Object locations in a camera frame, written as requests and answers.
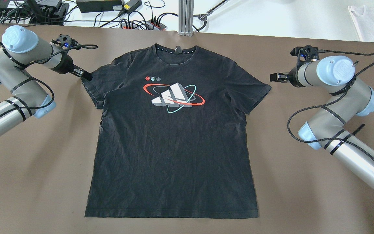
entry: t-shirt sleeve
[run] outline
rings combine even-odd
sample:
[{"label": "t-shirt sleeve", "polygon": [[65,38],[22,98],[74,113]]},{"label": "t-shirt sleeve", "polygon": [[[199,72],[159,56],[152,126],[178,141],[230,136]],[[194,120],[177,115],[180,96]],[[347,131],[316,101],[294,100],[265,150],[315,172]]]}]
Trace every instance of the t-shirt sleeve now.
[{"label": "t-shirt sleeve", "polygon": [[246,114],[249,114],[271,89],[271,86],[253,77],[232,60],[228,59],[223,70],[226,74],[224,85],[230,103]]},{"label": "t-shirt sleeve", "polygon": [[82,83],[97,109],[102,109],[105,93],[123,85],[130,64],[131,55],[125,54],[92,72],[91,81],[82,79]]}]

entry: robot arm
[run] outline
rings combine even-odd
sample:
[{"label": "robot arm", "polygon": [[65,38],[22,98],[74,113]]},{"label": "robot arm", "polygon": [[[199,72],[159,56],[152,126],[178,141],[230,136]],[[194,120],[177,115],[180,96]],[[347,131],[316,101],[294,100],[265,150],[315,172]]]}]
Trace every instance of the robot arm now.
[{"label": "robot arm", "polygon": [[34,32],[14,25],[6,29],[0,45],[0,84],[13,95],[0,102],[0,136],[32,115],[41,118],[56,107],[54,97],[25,71],[28,65],[38,62],[60,74],[69,72],[88,80],[92,78],[73,64],[68,50],[62,49],[81,46],[67,35],[48,43]]},{"label": "robot arm", "polygon": [[354,76],[355,65],[349,58],[340,55],[320,60],[318,52],[310,45],[296,47],[291,55],[298,57],[297,66],[289,73],[271,74],[270,81],[290,82],[296,87],[322,86],[332,95],[298,131],[302,140],[289,130],[291,118],[300,111],[289,119],[288,130],[315,150],[327,150],[374,189],[374,150],[343,128],[354,115],[374,111],[374,91]]}]

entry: neckline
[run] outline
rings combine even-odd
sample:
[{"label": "neckline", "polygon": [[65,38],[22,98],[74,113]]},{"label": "neckline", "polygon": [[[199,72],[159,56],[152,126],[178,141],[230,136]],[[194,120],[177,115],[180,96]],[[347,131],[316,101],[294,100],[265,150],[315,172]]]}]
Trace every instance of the neckline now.
[{"label": "neckline", "polygon": [[161,50],[161,51],[165,51],[165,52],[168,52],[170,54],[173,54],[175,55],[175,50],[174,49],[170,49],[170,48],[167,48],[165,46],[162,46],[162,45],[159,45],[159,44],[153,44],[151,46],[152,50],[153,50],[153,54],[154,54],[154,57],[163,65],[165,66],[169,66],[169,67],[178,67],[178,66],[185,66],[187,64],[189,64],[191,61],[194,60],[194,58],[196,57],[196,54],[197,52],[199,52],[199,46],[193,46],[189,49],[182,49],[182,53],[184,54],[192,54],[191,57],[189,59],[187,59],[185,62],[182,62],[182,63],[177,63],[177,64],[171,64],[171,63],[167,63],[165,61],[163,61],[158,55],[157,55],[157,50]]}]

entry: brown table surface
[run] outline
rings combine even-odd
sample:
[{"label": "brown table surface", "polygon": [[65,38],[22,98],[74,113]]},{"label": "brown table surface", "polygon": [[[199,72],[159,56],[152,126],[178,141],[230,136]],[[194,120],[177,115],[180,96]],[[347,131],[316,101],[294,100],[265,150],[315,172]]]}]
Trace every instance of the brown table surface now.
[{"label": "brown table surface", "polygon": [[[0,39],[5,28],[0,25]],[[269,74],[287,72],[295,46],[374,52],[374,43],[62,26],[29,28],[50,41],[69,34],[98,49],[69,53],[91,72],[113,58],[153,43],[183,48],[198,45],[227,56],[264,83]],[[359,60],[357,71],[374,57]],[[247,116],[248,148],[260,217],[255,219],[84,218],[92,179],[101,110],[96,110],[80,80],[41,65],[27,68],[55,92],[57,107],[47,116],[29,118],[0,137],[0,233],[374,233],[374,190],[325,150],[313,150],[287,132],[288,117],[301,108],[324,104],[319,87],[295,88],[269,83],[268,96]],[[374,67],[360,78],[374,89]],[[0,86],[0,100],[10,97]],[[296,116],[300,126],[316,111]],[[374,112],[353,117],[346,129],[374,149]]]}]

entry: black t-shirt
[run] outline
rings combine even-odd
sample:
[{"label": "black t-shirt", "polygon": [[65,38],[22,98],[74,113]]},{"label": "black t-shirt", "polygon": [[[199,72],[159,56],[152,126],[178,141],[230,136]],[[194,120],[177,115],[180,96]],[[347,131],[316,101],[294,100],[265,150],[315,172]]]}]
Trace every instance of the black t-shirt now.
[{"label": "black t-shirt", "polygon": [[258,217],[245,113],[269,85],[198,46],[155,44],[92,75],[103,114],[86,217]]}]

